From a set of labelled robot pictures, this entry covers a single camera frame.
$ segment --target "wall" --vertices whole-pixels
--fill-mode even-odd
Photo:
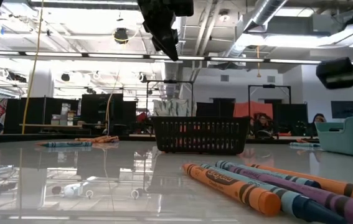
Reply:
[[[283,76],[277,70],[261,70],[258,78],[258,70],[218,70],[204,68],[199,72],[194,83],[194,98],[196,102],[212,102],[212,98],[235,98],[237,103],[248,101],[248,85],[268,84],[268,75],[275,76],[275,85],[283,84]],[[191,69],[185,68],[184,79],[187,80]],[[229,75],[229,82],[221,82],[221,75]],[[288,97],[278,88],[258,88],[251,97],[252,101],[259,99],[282,99],[288,102]]]
[[[303,103],[302,66],[292,68],[283,75],[284,85],[291,86],[292,103]]]
[[[308,103],[308,116],[311,122],[316,113],[325,115],[327,121],[333,119],[331,101],[353,101],[353,87],[341,90],[327,90],[316,76],[315,65],[302,65],[303,101]]]

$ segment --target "crayon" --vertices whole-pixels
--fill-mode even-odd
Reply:
[[[320,147],[320,144],[309,143],[309,142],[291,142],[289,146],[298,146],[298,147]]]
[[[332,192],[307,185],[297,184],[289,180],[273,177],[269,174],[261,174],[259,172],[237,166],[230,167],[229,171],[303,194],[333,212],[336,212],[338,215],[344,217],[350,224],[353,224],[353,198],[337,195]]]
[[[78,142],[92,142],[92,143],[109,143],[109,142],[115,142],[119,141],[118,136],[100,136],[97,138],[76,138],[75,141]]]
[[[270,172],[268,170],[258,170],[256,168],[244,166],[244,165],[241,165],[241,164],[235,164],[233,162],[218,161],[215,166],[218,167],[218,168],[224,169],[224,170],[228,170],[229,167],[232,167],[232,166],[238,166],[238,167],[241,166],[241,168],[252,170],[252,171],[255,171],[255,172],[259,172],[261,174],[269,174],[269,175],[275,176],[277,178],[281,178],[281,179],[285,179],[285,180],[290,180],[290,181],[296,182],[298,184],[303,184],[303,185],[308,185],[308,186],[311,186],[311,187],[320,188],[320,184],[317,183],[316,181],[313,181],[313,180],[309,180],[309,179],[306,179],[306,178],[300,178],[300,177],[294,177],[294,176],[291,176],[291,175],[280,174],[280,173],[276,173],[276,172]]]
[[[275,193],[281,200],[281,210],[296,218],[303,219],[307,222],[321,222],[334,224],[347,223],[346,220],[341,216],[326,209],[325,207],[316,203],[314,200],[311,200],[310,198],[307,198],[296,192],[275,187],[274,185],[266,184],[259,180],[251,179],[249,177],[219,169],[207,164],[202,164],[201,167],[214,170],[219,174],[226,175],[239,181],[243,181],[249,184],[255,184],[257,187]]]
[[[261,166],[261,165],[256,165],[256,164],[249,164],[248,166],[315,180],[316,182],[320,183],[320,188],[322,188],[323,190],[328,190],[330,192],[334,192],[335,194],[341,194],[341,195],[345,195],[346,197],[353,198],[353,184],[352,183],[341,182],[341,181],[326,179],[326,178],[317,177],[317,176],[313,176],[313,175],[302,174],[299,172],[292,172],[292,171],[288,171],[288,170],[276,169],[276,168]]]
[[[229,195],[264,215],[275,216],[280,212],[280,198],[268,190],[238,181],[195,164],[184,164],[182,167],[184,172],[192,178]]]
[[[40,147],[37,150],[40,152],[89,152],[92,147]]]
[[[44,147],[88,147],[92,146],[91,142],[41,142],[37,143]]]

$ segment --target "person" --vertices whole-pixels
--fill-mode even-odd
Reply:
[[[317,137],[318,136],[318,130],[316,129],[316,125],[315,123],[323,123],[323,122],[327,122],[326,118],[324,117],[323,114],[318,113],[316,115],[314,115],[313,117],[313,121],[310,124],[310,127],[308,128],[309,130],[309,135],[312,137]]]
[[[258,136],[259,131],[266,131],[269,135],[273,134],[273,125],[271,118],[265,113],[259,113],[255,116],[257,120],[254,124],[254,134]]]

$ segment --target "plastic basket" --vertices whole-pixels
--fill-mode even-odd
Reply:
[[[157,147],[164,152],[239,154],[250,118],[152,117]]]

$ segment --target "teal container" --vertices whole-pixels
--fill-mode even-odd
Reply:
[[[353,117],[343,123],[316,123],[321,148],[353,156]]]

